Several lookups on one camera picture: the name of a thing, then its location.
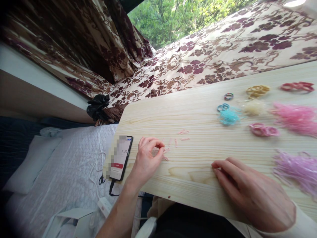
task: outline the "white pillow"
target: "white pillow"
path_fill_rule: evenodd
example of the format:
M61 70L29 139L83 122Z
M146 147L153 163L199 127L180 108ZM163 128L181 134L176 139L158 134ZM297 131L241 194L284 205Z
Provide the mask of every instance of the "white pillow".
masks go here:
M8 180L3 190L28 194L34 180L61 140L57 137L34 136L25 160Z

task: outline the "tangled blue rubber bands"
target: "tangled blue rubber bands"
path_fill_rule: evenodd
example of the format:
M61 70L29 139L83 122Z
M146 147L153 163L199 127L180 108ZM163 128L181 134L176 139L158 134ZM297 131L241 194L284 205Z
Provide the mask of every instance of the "tangled blue rubber bands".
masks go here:
M229 104L224 103L217 107L217 111L220 112L220 116L218 117L220 122L225 126L231 126L240 122L240 116L242 113L239 109L230 107Z

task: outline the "white bedsheet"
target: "white bedsheet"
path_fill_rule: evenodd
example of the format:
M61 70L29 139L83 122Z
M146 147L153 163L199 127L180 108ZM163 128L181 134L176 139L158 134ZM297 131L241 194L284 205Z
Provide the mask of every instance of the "white bedsheet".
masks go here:
M41 170L31 191L25 196L14 194L7 203L7 211L21 237L42 237L50 218L65 207L98 209L96 188L88 177L96 160L96 148L99 147L98 131L101 130L101 149L107 153L117 126L74 128L58 134L62 141ZM102 169L104 159L104 156L99 157L97 169ZM99 195L106 196L114 204L118 197L109 196L110 182L98 185L101 175L101 171L94 169L92 172ZM121 189L121 185L115 184L113 194L119 194ZM138 217L141 206L142 200L139 199L136 209ZM139 220L134 219L132 237L138 226Z

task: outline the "dark pants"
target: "dark pants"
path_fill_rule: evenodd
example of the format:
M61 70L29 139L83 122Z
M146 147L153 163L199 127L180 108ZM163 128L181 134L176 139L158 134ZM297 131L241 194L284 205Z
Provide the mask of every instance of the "dark pants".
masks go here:
M224 217L176 203L157 220L154 238L244 236Z

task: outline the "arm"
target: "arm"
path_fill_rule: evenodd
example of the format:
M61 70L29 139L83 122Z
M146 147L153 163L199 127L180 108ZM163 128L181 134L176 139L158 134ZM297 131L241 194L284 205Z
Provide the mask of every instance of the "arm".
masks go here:
M159 148L155 157L154 147ZM132 171L106 222L96 238L131 237L136 202L141 187L155 174L164 153L165 145L154 137L142 137Z
M276 181L227 158L212 163L219 183L263 237L315 237L317 224Z

